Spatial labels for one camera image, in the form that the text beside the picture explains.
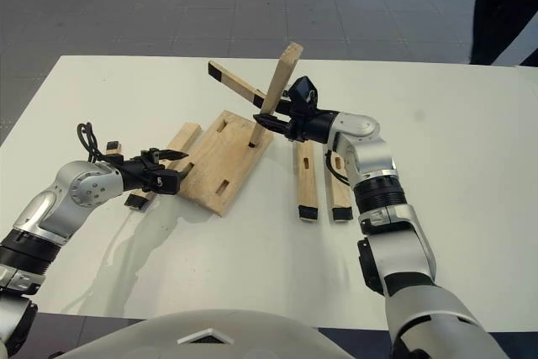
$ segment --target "gray floor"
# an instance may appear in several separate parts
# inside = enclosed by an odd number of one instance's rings
[[[0,142],[60,55],[464,63],[473,0],[1,0]],[[520,63],[538,20],[499,58]]]

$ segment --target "wood piece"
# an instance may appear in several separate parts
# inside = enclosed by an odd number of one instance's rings
[[[243,79],[236,76],[234,73],[232,73],[225,67],[219,65],[215,61],[209,61],[208,73],[212,78],[214,78],[218,82],[221,82],[226,87],[230,88],[231,90],[239,94],[242,98],[245,98],[253,104],[255,104],[255,96],[261,98],[261,101],[264,100],[266,97],[263,92],[261,92],[254,86],[251,86],[249,83],[245,82]]]
[[[208,73],[212,78],[218,82],[221,82],[230,90],[233,90],[242,98],[258,108],[261,108],[261,105],[266,99],[266,94],[264,92],[245,82],[243,79],[227,70],[225,67],[219,65],[215,61],[209,61]],[[287,114],[289,111],[289,101],[280,100],[275,111],[280,114]]]
[[[345,177],[344,159],[340,155],[332,152],[330,161],[336,172]],[[353,209],[351,208],[351,189],[339,181],[325,167],[326,177],[329,180],[327,192],[329,193],[330,211],[335,222],[345,222],[353,219]]]
[[[172,149],[176,151],[187,151],[191,147],[191,145],[193,145],[194,141],[198,138],[201,132],[202,128],[200,127],[200,125],[194,124],[192,122],[187,122],[176,133],[176,136],[174,136],[174,138],[170,141],[167,146],[167,149]],[[160,163],[163,164],[165,168],[176,169],[178,161],[161,160]],[[155,195],[156,194],[152,191],[145,193],[141,189],[135,189],[127,197],[125,205],[129,206],[134,210],[141,210],[144,206],[146,206],[149,202],[153,200]]]
[[[115,155],[121,153],[121,144],[117,140],[112,140],[107,143],[107,149],[105,150],[105,155]]]
[[[315,221],[318,219],[318,193],[314,175],[314,147],[310,140],[296,142],[295,161],[297,163],[297,198],[299,218]]]
[[[272,140],[272,133],[267,131],[258,146],[250,148],[248,141],[254,124],[223,111],[189,151],[189,157],[178,162],[177,169],[192,165],[179,195],[224,216]]]
[[[287,85],[289,78],[293,73],[293,69],[297,65],[299,57],[303,53],[303,47],[299,44],[292,42],[287,46],[286,50],[282,53],[277,63],[277,69],[275,69],[272,75],[271,84],[267,90],[266,99],[260,108],[260,114],[272,114],[275,112],[275,108],[282,97],[284,87]],[[261,134],[265,129],[256,124],[252,131],[251,139],[249,141],[250,147],[256,147],[260,141]]]

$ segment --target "black tip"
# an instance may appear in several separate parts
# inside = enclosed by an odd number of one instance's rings
[[[132,209],[142,210],[146,202],[148,202],[146,198],[141,197],[140,195],[133,195],[131,193],[127,197],[127,200],[125,201],[124,205],[129,206]]]
[[[222,81],[222,72],[215,66],[211,65],[211,63],[208,63],[208,73],[213,79],[219,82]]]
[[[317,220],[318,209],[311,206],[299,205],[299,218],[305,220]]]
[[[353,219],[353,210],[351,206],[348,208],[333,208],[333,220],[337,221],[347,221]]]
[[[118,149],[118,147],[119,147],[119,142],[117,140],[107,143],[107,150]]]

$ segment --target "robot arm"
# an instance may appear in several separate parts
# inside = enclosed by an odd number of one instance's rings
[[[347,178],[339,179],[355,194],[365,236],[358,242],[362,275],[385,297],[393,357],[506,357],[465,305],[435,285],[434,254],[407,203],[379,123],[318,110],[317,90],[307,77],[299,78],[288,96],[281,111],[289,122],[266,114],[255,119],[290,140],[327,144],[344,159]]]
[[[125,161],[120,154],[101,154],[91,124],[81,124],[77,130],[89,152],[88,161],[63,166],[0,243],[0,357],[3,344],[10,356],[18,351],[37,313],[37,306],[23,295],[37,293],[61,247],[95,208],[136,188],[176,194],[187,175],[159,164],[162,159],[181,159],[184,153],[150,149]]]

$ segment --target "wooden stick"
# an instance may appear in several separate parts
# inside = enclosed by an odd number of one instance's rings
[[[344,159],[332,152],[330,161],[333,169],[345,177]],[[333,214],[335,222],[345,222],[353,219],[353,209],[351,209],[351,194],[350,187],[340,182],[328,169],[325,167],[327,177],[329,179],[329,201],[330,210]]]
[[[314,175],[314,148],[310,140],[296,142],[297,198],[299,218],[316,221],[318,219],[318,193]]]
[[[261,105],[260,114],[272,114],[275,112],[275,108],[284,92],[284,87],[287,85],[301,53],[303,53],[303,47],[294,42],[292,42],[282,53],[282,56],[278,60],[277,69],[275,69],[275,72],[272,75],[266,99]],[[251,140],[249,141],[250,147],[256,147],[263,131],[263,126],[259,124],[255,125],[254,130],[252,131]]]
[[[192,122],[185,123],[182,128],[177,132],[176,136],[170,141],[167,149],[172,149],[176,151],[185,151],[194,143],[202,132],[202,128],[198,124]],[[165,168],[174,168],[177,164],[177,161],[161,160],[161,164]],[[145,193],[141,189],[135,189],[127,197],[125,205],[129,206],[131,209],[141,210],[148,202],[152,201],[155,197],[155,193],[149,191]]]
[[[266,97],[263,92],[261,92],[254,86],[251,86],[249,83],[245,82],[243,79],[236,76],[234,73],[232,73],[225,67],[219,65],[215,61],[209,61],[208,73],[213,79],[217,80],[218,82],[221,82],[222,84],[239,94],[242,98],[245,98],[246,100],[250,101],[255,105],[256,96],[261,98],[262,103]]]

